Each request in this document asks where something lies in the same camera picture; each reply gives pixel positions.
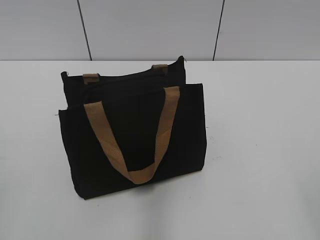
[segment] bag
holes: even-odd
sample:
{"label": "bag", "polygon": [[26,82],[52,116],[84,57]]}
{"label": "bag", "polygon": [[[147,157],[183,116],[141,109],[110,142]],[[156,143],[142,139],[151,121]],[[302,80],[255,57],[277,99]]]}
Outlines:
{"label": "bag", "polygon": [[[185,84],[183,64],[180,57],[171,65],[127,76],[89,75],[95,80],[87,84],[81,84],[81,76],[62,77],[68,108],[59,111],[61,135],[80,197],[90,199],[203,168],[203,85]],[[172,65],[180,67],[170,71]]]}

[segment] table surface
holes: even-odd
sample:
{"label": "table surface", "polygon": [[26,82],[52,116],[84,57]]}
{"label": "table surface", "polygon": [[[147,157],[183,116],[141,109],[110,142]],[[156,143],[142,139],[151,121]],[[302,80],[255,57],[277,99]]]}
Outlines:
{"label": "table surface", "polygon": [[203,170],[78,197],[56,116],[60,72],[159,63],[0,62],[0,239],[319,240],[320,61],[188,61],[187,83],[204,86]]}

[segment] bag strap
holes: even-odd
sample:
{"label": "bag strap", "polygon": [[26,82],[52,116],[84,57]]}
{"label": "bag strap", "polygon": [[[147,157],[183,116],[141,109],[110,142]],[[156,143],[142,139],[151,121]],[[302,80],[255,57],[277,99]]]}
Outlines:
{"label": "bag strap", "polygon": [[180,98],[180,88],[178,86],[165,87],[164,91],[165,101],[155,137],[154,162],[146,168],[136,171],[128,171],[127,169],[124,156],[117,144],[102,102],[84,104],[86,115],[104,154],[111,165],[134,184],[144,184],[153,178],[168,149],[172,125]]}
{"label": "bag strap", "polygon": [[83,83],[88,85],[88,83],[97,83],[99,82],[99,73],[86,73],[83,74]]}
{"label": "bag strap", "polygon": [[165,75],[168,74],[168,65],[167,64],[152,65],[151,69],[153,71],[162,71]]}

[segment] white wall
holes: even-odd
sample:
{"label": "white wall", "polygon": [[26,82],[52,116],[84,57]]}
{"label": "white wall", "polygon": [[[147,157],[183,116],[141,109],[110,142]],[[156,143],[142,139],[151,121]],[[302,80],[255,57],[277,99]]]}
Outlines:
{"label": "white wall", "polygon": [[0,0],[0,60],[88,60],[77,1]]}
{"label": "white wall", "polygon": [[215,60],[320,60],[319,0],[225,0]]}
{"label": "white wall", "polygon": [[222,0],[80,0],[93,60],[212,60]]}
{"label": "white wall", "polygon": [[[212,60],[223,0],[79,0],[93,60]],[[225,0],[215,60],[320,60],[319,0]],[[1,0],[0,60],[89,60],[77,0]]]}

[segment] tan handle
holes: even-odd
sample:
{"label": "tan handle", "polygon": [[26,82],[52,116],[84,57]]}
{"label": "tan handle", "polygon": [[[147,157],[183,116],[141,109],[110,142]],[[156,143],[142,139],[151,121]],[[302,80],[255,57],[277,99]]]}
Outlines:
{"label": "tan handle", "polygon": [[144,184],[153,178],[168,149],[171,129],[180,98],[180,89],[178,86],[172,86],[164,88],[164,91],[165,101],[155,137],[154,163],[137,171],[128,171],[124,156],[112,132],[102,102],[84,104],[91,127],[111,165],[134,184]]}

